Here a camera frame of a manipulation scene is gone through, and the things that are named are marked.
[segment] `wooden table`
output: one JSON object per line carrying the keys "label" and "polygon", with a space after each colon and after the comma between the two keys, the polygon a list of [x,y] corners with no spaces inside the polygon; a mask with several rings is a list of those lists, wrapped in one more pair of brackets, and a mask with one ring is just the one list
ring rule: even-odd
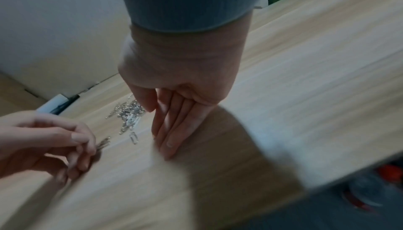
{"label": "wooden table", "polygon": [[269,212],[403,151],[403,0],[284,0],[255,13],[235,85],[164,161],[146,114],[133,145],[105,119],[115,76],[64,115],[111,146],[56,192],[44,173],[0,181],[0,229],[214,229]]}

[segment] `hand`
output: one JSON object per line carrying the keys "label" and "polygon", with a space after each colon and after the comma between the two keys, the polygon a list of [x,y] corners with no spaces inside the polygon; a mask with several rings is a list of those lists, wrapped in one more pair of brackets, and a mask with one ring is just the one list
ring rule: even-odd
{"label": "hand", "polygon": [[[83,123],[35,111],[0,117],[0,178],[46,171],[64,184],[87,171],[95,153],[95,137]],[[54,156],[66,157],[68,166]]]}
{"label": "hand", "polygon": [[165,159],[229,93],[251,13],[217,29],[167,34],[131,26],[119,73],[149,112],[151,132]]}

